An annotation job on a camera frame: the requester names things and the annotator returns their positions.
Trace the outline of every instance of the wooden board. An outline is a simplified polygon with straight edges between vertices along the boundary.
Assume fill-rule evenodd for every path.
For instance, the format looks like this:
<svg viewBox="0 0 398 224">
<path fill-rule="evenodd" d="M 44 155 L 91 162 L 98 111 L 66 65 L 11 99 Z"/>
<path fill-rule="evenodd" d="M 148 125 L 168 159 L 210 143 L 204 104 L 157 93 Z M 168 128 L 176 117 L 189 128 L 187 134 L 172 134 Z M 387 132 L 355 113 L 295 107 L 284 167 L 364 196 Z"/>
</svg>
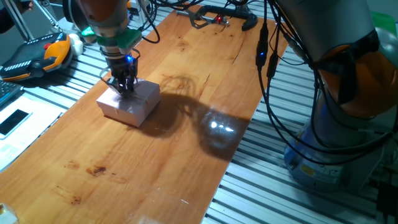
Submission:
<svg viewBox="0 0 398 224">
<path fill-rule="evenodd" d="M 159 44 L 137 46 L 139 77 L 162 92 L 142 126 L 104 117 L 97 83 L 0 174 L 0 202 L 22 224 L 199 223 L 261 98 L 262 19 L 242 23 L 196 30 L 171 13 Z"/>
</svg>

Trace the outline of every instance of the metal frame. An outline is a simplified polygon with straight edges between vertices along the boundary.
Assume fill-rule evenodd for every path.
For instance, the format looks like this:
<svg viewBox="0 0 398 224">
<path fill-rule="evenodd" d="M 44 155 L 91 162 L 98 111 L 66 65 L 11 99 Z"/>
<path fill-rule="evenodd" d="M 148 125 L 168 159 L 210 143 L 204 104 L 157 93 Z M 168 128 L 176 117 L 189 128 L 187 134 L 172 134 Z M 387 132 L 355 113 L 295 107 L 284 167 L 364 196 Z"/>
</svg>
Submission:
<svg viewBox="0 0 398 224">
<path fill-rule="evenodd" d="M 29 42 L 33 40 L 33 35 L 30 32 L 29 28 L 26 26 L 24 18 L 22 18 L 21 13 L 19 12 L 17 6 L 15 5 L 14 1 L 12 0 L 1 0 L 4 4 L 4 7 L 7 9 L 9 15 L 11 16 L 12 20 L 14 21 L 15 26 L 17 27 L 19 33 L 21 34 L 22 38 Z"/>
</svg>

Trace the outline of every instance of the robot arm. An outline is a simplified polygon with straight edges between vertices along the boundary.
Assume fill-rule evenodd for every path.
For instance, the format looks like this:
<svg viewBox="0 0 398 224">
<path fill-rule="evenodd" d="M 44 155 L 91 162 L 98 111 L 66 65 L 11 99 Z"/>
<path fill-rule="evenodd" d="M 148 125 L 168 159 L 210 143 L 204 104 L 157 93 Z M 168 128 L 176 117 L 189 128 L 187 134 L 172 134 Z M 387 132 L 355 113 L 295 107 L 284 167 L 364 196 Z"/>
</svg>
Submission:
<svg viewBox="0 0 398 224">
<path fill-rule="evenodd" d="M 137 58 L 132 48 L 141 40 L 138 30 L 127 28 L 125 0 L 76 0 L 104 55 L 112 78 L 106 83 L 120 95 L 127 97 L 134 91 Z"/>
<path fill-rule="evenodd" d="M 347 114 L 368 118 L 398 103 L 398 40 L 375 29 L 366 0 L 276 3 Z"/>
</svg>

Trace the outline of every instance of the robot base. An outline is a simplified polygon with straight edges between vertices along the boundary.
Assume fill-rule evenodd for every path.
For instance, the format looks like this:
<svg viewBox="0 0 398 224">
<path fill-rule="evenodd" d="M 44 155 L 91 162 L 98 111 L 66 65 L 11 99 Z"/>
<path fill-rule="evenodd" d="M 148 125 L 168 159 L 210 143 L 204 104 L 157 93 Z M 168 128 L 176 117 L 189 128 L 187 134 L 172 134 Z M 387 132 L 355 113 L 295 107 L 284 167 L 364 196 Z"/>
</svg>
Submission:
<svg viewBox="0 0 398 224">
<path fill-rule="evenodd" d="M 330 98 L 327 96 L 329 105 L 333 114 L 345 124 L 366 129 L 369 120 L 357 119 L 345 114 Z M 330 115 L 325 104 L 325 98 L 320 97 L 314 117 L 315 131 L 322 141 L 330 147 L 350 147 L 363 144 L 369 141 L 369 136 L 364 132 L 353 131 L 340 126 Z M 321 146 L 313 134 L 310 120 L 299 132 L 298 137 L 307 144 L 319 149 L 328 150 Z M 301 152 L 314 161 L 324 163 L 333 163 L 346 161 L 356 155 L 332 155 L 324 152 L 314 151 L 300 142 L 292 139 L 290 144 L 296 150 Z M 338 166 L 319 165 L 304 159 L 290 147 L 285 148 L 284 161 L 289 172 L 300 184 L 321 192 L 349 191 L 357 192 L 368 181 L 373 170 L 379 165 L 384 154 L 384 146 L 374 150 L 366 156 L 353 162 Z"/>
<path fill-rule="evenodd" d="M 138 79 L 131 97 L 123 98 L 108 88 L 97 104 L 105 116 L 139 127 L 159 101 L 159 85 Z"/>
</svg>

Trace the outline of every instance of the black cable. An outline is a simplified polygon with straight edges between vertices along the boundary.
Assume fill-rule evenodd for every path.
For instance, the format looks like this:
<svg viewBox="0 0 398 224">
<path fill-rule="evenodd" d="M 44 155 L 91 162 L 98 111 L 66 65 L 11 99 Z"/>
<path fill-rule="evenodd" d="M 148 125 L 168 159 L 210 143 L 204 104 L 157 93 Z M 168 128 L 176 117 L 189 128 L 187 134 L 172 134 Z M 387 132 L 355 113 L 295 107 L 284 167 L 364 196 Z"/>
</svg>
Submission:
<svg viewBox="0 0 398 224">
<path fill-rule="evenodd" d="M 191 2 L 188 2 L 188 0 L 178 0 L 176 2 L 168 2 L 167 0 L 166 1 L 164 1 L 164 0 L 149 0 L 149 1 L 158 7 L 170 7 L 176 11 L 184 11 L 191 6 L 194 6 L 196 4 L 203 2 L 204 0 L 193 0 Z"/>
<path fill-rule="evenodd" d="M 152 16 L 154 15 L 154 7 L 155 7 L 155 6 L 154 6 L 153 3 L 150 3 L 149 6 L 150 6 L 150 11 L 148 12 L 148 15 L 149 15 L 150 18 L 152 18 Z M 148 20 L 146 19 L 145 22 L 143 23 L 143 25 L 140 26 L 140 28 L 138 28 L 138 30 L 139 30 L 139 31 L 144 30 L 144 27 L 145 27 L 145 25 L 146 25 L 147 23 L 148 23 Z"/>
<path fill-rule="evenodd" d="M 265 100 L 265 98 L 267 98 L 267 96 L 269 95 L 269 87 L 270 87 L 270 85 L 271 85 L 271 79 L 268 80 L 268 88 L 267 88 L 267 93 L 266 93 L 266 94 L 264 94 L 264 85 L 262 84 L 261 71 L 259 71 L 259 80 L 260 80 L 260 86 L 261 86 L 261 89 L 262 89 L 262 92 L 263 92 L 263 97 L 264 97 L 264 100 Z M 267 110 L 269 110 L 269 109 L 270 109 L 269 104 L 266 103 L 266 105 L 267 105 Z M 339 161 L 339 162 L 320 162 L 320 161 L 315 161 L 315 160 L 313 160 L 313 159 L 311 159 L 311 158 L 305 156 L 304 154 L 302 154 L 302 153 L 301 153 L 299 150 L 297 150 L 296 148 L 294 148 L 294 147 L 289 143 L 289 141 L 283 136 L 283 134 L 279 131 L 279 129 L 277 128 L 277 126 L 276 126 L 274 120 L 272 119 L 272 116 L 271 116 L 270 113 L 268 113 L 268 117 L 269 117 L 269 119 L 270 119 L 270 121 L 271 121 L 273 127 L 274 127 L 275 130 L 277 131 L 278 135 L 282 138 L 282 140 L 286 143 L 286 145 L 287 145 L 288 147 L 290 147 L 290 148 L 291 148 L 295 153 L 297 153 L 299 156 L 301 156 L 301 157 L 304 158 L 305 160 L 308 160 L 308 161 L 310 161 L 310 162 L 312 162 L 312 163 L 314 163 L 314 164 L 319 164 L 319 165 L 324 165 L 324 166 L 337 166 L 337 165 L 342 165 L 342 164 L 346 164 L 346 163 L 355 161 L 356 159 L 359 159 L 359 158 L 361 158 L 361 157 L 363 157 L 363 156 L 366 156 L 367 154 L 369 154 L 369 153 L 372 152 L 372 150 L 368 150 L 368 151 L 366 151 L 366 152 L 364 152 L 364 153 L 362 153 L 362 154 L 360 154 L 360 155 L 358 155 L 358 156 L 356 156 L 356 157 L 352 157 L 351 159 L 347 159 L 347 160 L 345 160 L 345 161 Z"/>
<path fill-rule="evenodd" d="M 269 39 L 269 40 L 270 40 L 270 41 L 269 41 L 269 47 L 271 48 L 272 51 L 275 51 L 275 50 L 272 48 L 272 46 L 271 46 L 271 42 L 272 42 L 272 39 L 273 39 L 274 36 L 275 36 L 276 30 L 277 30 L 277 26 L 275 27 L 274 32 L 272 33 L 272 36 L 271 36 L 271 38 Z M 298 66 L 298 65 L 304 65 L 304 64 L 305 64 L 305 62 L 298 63 L 298 64 L 293 64 L 293 63 L 290 63 L 290 62 L 286 61 L 284 58 L 280 57 L 279 55 L 278 55 L 278 57 L 279 57 L 279 59 L 281 59 L 283 62 L 285 62 L 285 63 L 287 63 L 287 64 L 289 64 L 289 65 L 292 65 L 292 66 Z"/>
<path fill-rule="evenodd" d="M 275 10 L 272 8 L 272 12 L 273 14 L 276 16 Z M 264 16 L 266 17 L 266 2 L 264 3 Z M 275 74 L 275 70 L 276 70 L 276 64 L 277 64 L 277 45 L 279 43 L 279 32 L 281 30 L 281 23 L 280 23 L 280 16 L 281 14 L 279 14 L 277 16 L 278 18 L 278 33 L 277 33 L 277 40 L 276 40 L 276 44 L 275 44 L 275 49 L 274 49 L 274 53 L 271 55 L 270 58 L 270 63 L 269 63 L 269 69 L 267 71 L 267 77 L 269 79 L 269 85 L 268 85 L 268 89 L 267 92 L 269 92 L 270 86 L 271 86 L 271 79 Z M 296 141 L 300 141 L 302 144 L 306 145 L 307 147 L 313 149 L 314 151 L 321 151 L 321 152 L 325 152 L 325 153 L 329 153 L 329 154 L 347 154 L 347 155 L 357 155 L 360 154 L 362 151 L 364 151 L 364 153 L 360 154 L 357 157 L 351 158 L 347 161 L 341 161 L 341 162 L 337 162 L 337 163 L 333 163 L 333 164 L 342 164 L 345 162 L 351 162 L 355 159 L 359 159 L 360 157 L 372 152 L 373 150 L 377 149 L 377 147 L 375 147 L 377 144 L 379 143 L 383 143 L 385 141 L 387 141 L 390 138 L 391 133 L 386 133 L 384 136 L 382 136 L 381 138 L 375 140 L 375 141 L 371 141 L 371 142 L 367 142 L 366 144 L 362 144 L 360 146 L 355 146 L 355 147 L 344 147 L 344 148 L 334 148 L 335 152 L 332 151 L 325 151 L 325 150 L 321 150 L 318 148 L 315 148 L 311 145 L 308 145 L 307 143 L 303 142 L 301 139 L 297 138 L 294 134 L 292 134 L 276 117 L 276 115 L 273 113 L 271 106 L 269 105 L 269 94 L 267 94 L 267 96 L 264 95 L 264 87 L 262 84 L 262 77 L 261 77 L 261 68 L 262 66 L 265 64 L 265 60 L 266 58 L 263 58 L 262 55 L 264 55 L 263 51 L 266 51 L 266 49 L 264 49 L 264 41 L 267 37 L 262 37 L 262 30 L 261 30 L 261 34 L 260 34 L 260 40 L 259 40 L 259 44 L 257 45 L 257 57 L 256 57 L 256 65 L 257 68 L 259 70 L 259 79 L 261 81 L 261 85 L 262 85 L 262 92 L 263 92 L 263 96 L 264 96 L 264 100 L 266 101 L 266 105 L 267 105 L 267 111 L 268 111 L 268 115 L 270 117 L 271 123 L 273 124 L 273 127 L 275 128 L 275 130 L 278 132 L 278 134 L 280 135 L 280 137 L 289 145 L 289 147 L 291 147 L 292 149 L 294 149 L 289 142 L 286 140 L 286 138 L 282 135 L 282 133 L 280 133 L 278 127 L 275 125 L 274 120 L 272 119 L 272 117 L 275 118 L 275 120 L 278 122 L 278 124 L 285 129 L 285 131 L 288 132 L 289 135 L 291 135 L 292 137 L 294 137 L 296 139 Z"/>
<path fill-rule="evenodd" d="M 153 7 L 154 7 L 154 11 L 153 11 L 153 16 L 154 17 L 153 17 L 152 21 L 155 21 L 156 20 L 156 16 L 157 16 L 157 7 L 155 5 L 153 5 Z M 144 26 L 145 26 L 145 24 L 147 22 L 148 22 L 148 20 L 146 20 L 145 23 L 140 28 L 138 28 L 138 30 L 141 31 L 141 32 L 144 32 L 145 30 L 147 30 L 151 26 L 151 24 L 148 24 L 148 26 L 144 28 Z"/>
<path fill-rule="evenodd" d="M 243 6 L 248 3 L 248 0 L 238 1 L 238 0 L 227 0 L 229 3 L 233 4 L 234 6 Z"/>
<path fill-rule="evenodd" d="M 144 12 L 145 17 L 147 18 L 149 24 L 154 28 L 154 31 L 155 31 L 156 36 L 157 36 L 157 40 L 156 40 L 156 41 L 153 41 L 153 40 L 147 39 L 146 37 L 142 37 L 142 38 L 143 38 L 144 40 L 148 41 L 149 43 L 157 44 L 157 43 L 160 42 L 160 35 L 159 35 L 159 32 L 157 31 L 154 22 L 150 19 L 150 17 L 149 17 L 149 15 L 148 15 L 147 11 L 145 10 L 144 6 L 142 5 L 142 2 L 141 2 L 141 1 L 138 1 L 138 3 L 139 3 L 139 5 L 140 5 L 140 7 L 142 8 L 142 11 Z"/>
</svg>

